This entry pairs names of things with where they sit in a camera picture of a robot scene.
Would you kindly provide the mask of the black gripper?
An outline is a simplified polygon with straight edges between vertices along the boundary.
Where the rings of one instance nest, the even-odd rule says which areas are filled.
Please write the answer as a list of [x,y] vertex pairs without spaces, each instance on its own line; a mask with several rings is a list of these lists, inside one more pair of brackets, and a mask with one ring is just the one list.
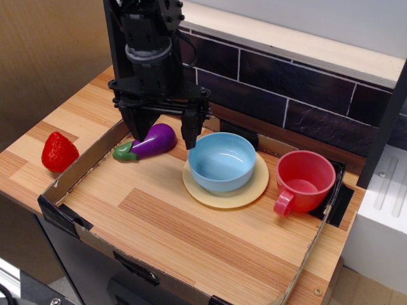
[[160,114],[178,115],[186,149],[194,148],[211,114],[210,91],[184,77],[184,66],[175,53],[130,57],[126,62],[134,74],[116,75],[108,87],[134,139],[143,142]]

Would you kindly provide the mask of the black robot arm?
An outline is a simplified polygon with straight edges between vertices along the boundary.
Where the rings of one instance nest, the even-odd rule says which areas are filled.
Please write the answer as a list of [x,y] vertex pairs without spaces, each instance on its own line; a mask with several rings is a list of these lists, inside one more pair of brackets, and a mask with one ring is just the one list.
[[187,149],[211,116],[210,91],[184,77],[179,31],[182,1],[104,1],[114,79],[113,103],[133,137],[142,142],[162,114],[180,116]]

